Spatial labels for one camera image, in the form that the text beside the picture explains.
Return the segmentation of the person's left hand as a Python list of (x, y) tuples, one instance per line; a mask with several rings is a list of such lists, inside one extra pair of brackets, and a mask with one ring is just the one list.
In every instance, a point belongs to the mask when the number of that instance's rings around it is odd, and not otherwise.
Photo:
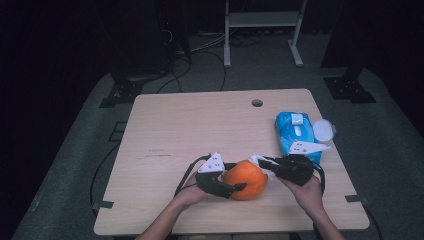
[(180, 211), (184, 211), (208, 197), (211, 197), (211, 194), (204, 192), (198, 187), (196, 173), (193, 173), (172, 202)]

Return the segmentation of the grey tape strip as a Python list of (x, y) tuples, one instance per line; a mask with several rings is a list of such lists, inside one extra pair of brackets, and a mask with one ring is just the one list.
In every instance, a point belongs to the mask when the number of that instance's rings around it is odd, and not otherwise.
[(361, 197), (359, 195), (346, 195), (345, 199), (348, 203), (359, 202), (361, 204), (369, 204), (369, 200), (366, 197)]
[(91, 209), (92, 210), (99, 210), (100, 208), (112, 209), (113, 205), (114, 205), (114, 202), (111, 202), (111, 201), (94, 202), (91, 205)]

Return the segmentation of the orange plush toy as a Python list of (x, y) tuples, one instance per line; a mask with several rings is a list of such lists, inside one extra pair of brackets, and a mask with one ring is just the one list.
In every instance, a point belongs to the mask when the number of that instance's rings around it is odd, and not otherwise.
[(268, 176), (248, 160), (239, 161), (233, 168), (225, 171), (221, 179), (228, 185), (246, 183), (243, 190), (232, 193), (231, 197), (236, 200), (252, 200), (259, 197), (268, 183)]

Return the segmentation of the white metal stand frame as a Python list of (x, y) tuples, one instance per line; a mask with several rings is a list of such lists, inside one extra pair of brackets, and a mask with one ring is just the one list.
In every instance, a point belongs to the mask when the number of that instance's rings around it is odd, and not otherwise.
[(225, 0), (224, 20), (224, 47), (223, 65), (231, 66), (230, 30), (237, 28), (264, 28), (264, 27), (293, 27), (292, 38), (287, 41), (294, 63), (297, 67), (303, 66), (303, 60), (297, 48), (303, 18), (308, 0), (302, 0), (297, 11), (283, 12), (231, 12), (230, 0)]

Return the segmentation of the black stand base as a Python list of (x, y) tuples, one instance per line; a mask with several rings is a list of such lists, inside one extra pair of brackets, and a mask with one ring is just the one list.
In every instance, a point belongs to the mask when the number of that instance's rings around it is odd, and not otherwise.
[(113, 85), (108, 95), (102, 99), (100, 108), (112, 108), (117, 104), (130, 104), (142, 93), (144, 83), (126, 78), (112, 78)]
[(324, 82), (335, 100), (349, 100), (354, 104), (375, 103), (373, 95), (359, 82), (362, 67), (348, 67), (343, 75), (325, 77)]

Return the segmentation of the blue wet wipe pack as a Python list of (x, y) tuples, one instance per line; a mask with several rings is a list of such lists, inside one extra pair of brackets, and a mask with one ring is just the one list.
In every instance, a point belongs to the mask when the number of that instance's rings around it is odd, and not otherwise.
[(306, 113), (280, 112), (275, 120), (279, 144), (284, 156), (300, 154), (319, 164), (322, 152), (329, 149), (335, 127), (326, 119), (311, 122)]

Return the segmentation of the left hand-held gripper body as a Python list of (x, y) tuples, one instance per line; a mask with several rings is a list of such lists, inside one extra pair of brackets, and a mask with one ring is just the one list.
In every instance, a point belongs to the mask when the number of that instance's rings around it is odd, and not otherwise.
[(224, 161), (219, 152), (213, 153), (206, 159), (197, 170), (197, 185), (204, 192), (223, 198), (230, 198), (233, 194), (232, 187), (220, 180), (220, 176), (226, 172)]

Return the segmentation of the white wet wipe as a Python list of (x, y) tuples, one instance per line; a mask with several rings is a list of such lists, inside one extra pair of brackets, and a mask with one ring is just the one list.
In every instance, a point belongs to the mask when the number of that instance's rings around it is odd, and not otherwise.
[(263, 160), (265, 160), (265, 159), (267, 159), (267, 158), (265, 158), (264, 156), (262, 156), (262, 155), (259, 155), (259, 154), (253, 154), (252, 156), (250, 156), (249, 158), (248, 158), (248, 161), (249, 162), (251, 162), (251, 163), (253, 163), (254, 165), (256, 165), (257, 167), (259, 167), (260, 169), (261, 169), (261, 171), (268, 177), (268, 180), (269, 181), (274, 181), (275, 179), (276, 179), (276, 175), (273, 173), (273, 172), (269, 172), (269, 171), (267, 171), (267, 170), (263, 170), (262, 168), (261, 168), (261, 166), (259, 166), (259, 164), (258, 164), (258, 160), (259, 159), (263, 159)]

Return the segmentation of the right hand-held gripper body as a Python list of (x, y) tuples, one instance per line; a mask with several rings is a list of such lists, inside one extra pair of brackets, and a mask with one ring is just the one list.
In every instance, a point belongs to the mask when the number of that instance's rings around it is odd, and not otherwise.
[(289, 147), (289, 154), (282, 158), (276, 158), (275, 162), (281, 166), (281, 175), (277, 176), (284, 180), (293, 182), (299, 186), (307, 183), (315, 171), (318, 172), (321, 186), (325, 186), (325, 173), (319, 163), (314, 162), (309, 155), (322, 153), (329, 146), (321, 143), (294, 141)]

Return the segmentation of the person's right hand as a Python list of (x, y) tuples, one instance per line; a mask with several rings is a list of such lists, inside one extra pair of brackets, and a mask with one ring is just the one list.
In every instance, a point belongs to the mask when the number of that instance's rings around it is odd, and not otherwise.
[(280, 181), (292, 192), (298, 205), (313, 221), (318, 221), (326, 216), (320, 181), (316, 176), (312, 176), (303, 186), (282, 178)]

